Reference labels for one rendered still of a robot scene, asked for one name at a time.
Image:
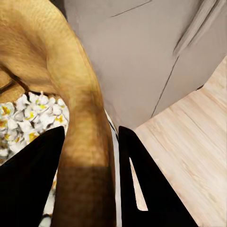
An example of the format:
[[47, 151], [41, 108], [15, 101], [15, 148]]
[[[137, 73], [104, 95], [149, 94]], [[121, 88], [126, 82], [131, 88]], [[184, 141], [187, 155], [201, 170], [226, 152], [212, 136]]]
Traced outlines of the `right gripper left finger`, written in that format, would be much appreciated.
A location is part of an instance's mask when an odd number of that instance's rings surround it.
[[52, 127], [0, 166], [0, 227], [39, 226], [64, 140]]

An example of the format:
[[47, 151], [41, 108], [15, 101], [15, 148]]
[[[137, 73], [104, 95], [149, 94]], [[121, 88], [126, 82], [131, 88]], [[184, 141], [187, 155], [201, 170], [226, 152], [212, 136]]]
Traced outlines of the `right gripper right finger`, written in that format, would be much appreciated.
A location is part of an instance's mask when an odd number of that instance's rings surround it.
[[[136, 133], [119, 126], [122, 227], [198, 227]], [[137, 208], [132, 160], [148, 210]]]

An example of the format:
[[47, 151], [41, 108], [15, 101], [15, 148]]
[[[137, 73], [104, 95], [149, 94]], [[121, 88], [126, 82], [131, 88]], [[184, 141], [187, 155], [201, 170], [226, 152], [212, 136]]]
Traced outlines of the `popcorn bag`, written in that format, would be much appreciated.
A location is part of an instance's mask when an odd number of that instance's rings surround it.
[[49, 0], [0, 0], [0, 104], [42, 92], [70, 113], [50, 227], [122, 227], [118, 131], [82, 43]]

